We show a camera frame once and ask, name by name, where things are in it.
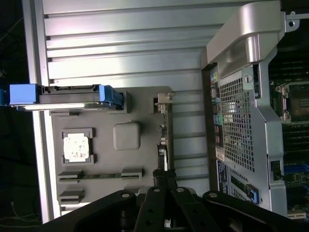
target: perforated metal cover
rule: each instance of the perforated metal cover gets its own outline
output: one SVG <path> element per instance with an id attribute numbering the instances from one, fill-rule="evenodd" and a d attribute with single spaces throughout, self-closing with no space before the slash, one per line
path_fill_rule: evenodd
<path id="1" fill-rule="evenodd" d="M 254 172 L 249 92 L 242 78 L 220 87 L 225 156 Z"/>

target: dark background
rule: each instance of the dark background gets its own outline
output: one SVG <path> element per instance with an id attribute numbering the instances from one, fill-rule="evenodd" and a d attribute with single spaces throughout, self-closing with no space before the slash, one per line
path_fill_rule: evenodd
<path id="1" fill-rule="evenodd" d="M 3 0 L 0 7 L 0 88 L 28 83 L 28 65 L 21 0 Z M 16 218 L 34 214 L 34 222 Z M 0 231 L 40 224 L 40 196 L 36 167 L 33 121 L 30 112 L 0 106 Z"/>

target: motherboard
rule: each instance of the motherboard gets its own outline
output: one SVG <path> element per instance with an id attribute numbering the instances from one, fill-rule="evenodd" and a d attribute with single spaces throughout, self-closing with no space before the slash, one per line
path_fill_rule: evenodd
<path id="1" fill-rule="evenodd" d="M 309 221 L 309 62 L 269 64 L 271 106 L 282 121 L 288 217 Z"/>

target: gray rounded square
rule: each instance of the gray rounded square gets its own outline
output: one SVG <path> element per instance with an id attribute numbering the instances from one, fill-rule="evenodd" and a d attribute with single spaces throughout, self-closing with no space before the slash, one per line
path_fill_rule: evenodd
<path id="1" fill-rule="evenodd" d="M 113 128 L 114 148 L 117 151 L 138 150 L 140 126 L 136 122 L 120 123 Z"/>

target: white cpu chip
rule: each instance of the white cpu chip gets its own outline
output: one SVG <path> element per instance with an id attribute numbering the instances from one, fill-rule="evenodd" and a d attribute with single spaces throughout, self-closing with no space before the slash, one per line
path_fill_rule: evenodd
<path id="1" fill-rule="evenodd" d="M 63 139 L 64 158 L 70 162 L 85 162 L 89 158 L 89 139 L 84 133 L 71 133 Z"/>

